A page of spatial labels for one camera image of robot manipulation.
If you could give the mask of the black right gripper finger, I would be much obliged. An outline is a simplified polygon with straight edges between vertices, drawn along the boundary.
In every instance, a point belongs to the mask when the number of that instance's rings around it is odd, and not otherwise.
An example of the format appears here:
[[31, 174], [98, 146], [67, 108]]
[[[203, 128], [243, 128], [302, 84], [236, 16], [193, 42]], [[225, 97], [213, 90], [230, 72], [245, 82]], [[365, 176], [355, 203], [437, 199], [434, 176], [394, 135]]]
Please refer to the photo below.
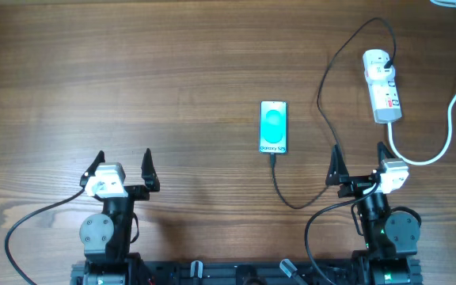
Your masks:
[[327, 186], [346, 184], [348, 182], [349, 172], [344, 163], [344, 157], [340, 147], [336, 144], [332, 148], [332, 155], [329, 165], [329, 170], [325, 178]]
[[383, 142], [377, 144], [378, 171], [386, 171], [394, 163], [394, 156]]

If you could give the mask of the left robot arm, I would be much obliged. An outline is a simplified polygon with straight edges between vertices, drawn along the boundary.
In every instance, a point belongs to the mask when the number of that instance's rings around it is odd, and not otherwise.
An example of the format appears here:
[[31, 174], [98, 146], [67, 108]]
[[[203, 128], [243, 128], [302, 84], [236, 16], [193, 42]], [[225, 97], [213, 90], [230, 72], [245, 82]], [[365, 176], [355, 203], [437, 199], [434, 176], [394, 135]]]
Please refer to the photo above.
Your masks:
[[88, 196], [103, 203], [100, 214], [90, 215], [81, 224], [79, 237], [84, 246], [85, 262], [74, 264], [71, 285], [154, 284], [155, 278], [139, 253], [130, 251], [139, 234], [132, 234], [138, 224], [136, 201], [147, 201], [150, 193], [160, 190], [150, 150], [142, 158], [143, 184], [126, 185], [126, 174], [119, 162], [105, 161], [100, 151], [82, 174], [80, 186]]

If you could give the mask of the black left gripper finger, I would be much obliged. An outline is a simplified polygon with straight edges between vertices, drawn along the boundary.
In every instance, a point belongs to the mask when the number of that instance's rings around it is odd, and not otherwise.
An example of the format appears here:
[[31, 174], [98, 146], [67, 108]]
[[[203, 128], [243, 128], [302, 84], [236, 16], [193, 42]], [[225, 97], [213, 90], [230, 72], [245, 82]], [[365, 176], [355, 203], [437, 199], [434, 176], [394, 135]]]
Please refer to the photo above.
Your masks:
[[87, 182], [89, 178], [95, 176], [95, 171], [97, 167], [101, 164], [105, 163], [105, 152], [103, 150], [100, 150], [97, 154], [97, 156], [94, 158], [92, 164], [87, 168], [87, 170], [82, 174], [80, 178], [79, 185], [82, 188], [85, 188], [87, 185]]
[[141, 178], [144, 180], [145, 186], [149, 192], [160, 191], [160, 181], [154, 168], [150, 148], [146, 149], [146, 153], [144, 154], [142, 159]]

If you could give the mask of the turquoise screen smartphone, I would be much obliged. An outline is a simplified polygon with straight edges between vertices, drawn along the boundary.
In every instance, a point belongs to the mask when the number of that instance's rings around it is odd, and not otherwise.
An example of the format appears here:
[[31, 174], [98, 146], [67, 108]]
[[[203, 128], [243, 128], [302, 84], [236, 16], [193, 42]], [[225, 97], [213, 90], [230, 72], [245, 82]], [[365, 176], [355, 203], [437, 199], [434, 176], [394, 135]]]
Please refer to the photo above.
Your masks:
[[260, 103], [259, 151], [269, 154], [287, 152], [287, 103], [262, 101]]

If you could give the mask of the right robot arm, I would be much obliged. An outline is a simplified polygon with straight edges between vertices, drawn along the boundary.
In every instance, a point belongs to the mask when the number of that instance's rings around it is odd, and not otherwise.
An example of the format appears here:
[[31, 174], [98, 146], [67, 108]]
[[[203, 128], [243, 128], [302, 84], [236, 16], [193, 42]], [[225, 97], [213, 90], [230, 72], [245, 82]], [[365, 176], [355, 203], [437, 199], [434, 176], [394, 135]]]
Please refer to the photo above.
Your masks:
[[340, 147], [335, 145], [325, 179], [328, 186], [340, 187], [340, 198], [356, 200], [351, 213], [366, 248], [351, 255], [354, 280], [357, 284], [421, 284], [424, 278], [420, 262], [413, 258], [420, 239], [421, 217], [408, 207], [391, 207], [387, 199], [403, 186], [409, 167], [383, 142], [378, 143], [377, 150], [378, 168], [365, 176], [352, 176]]

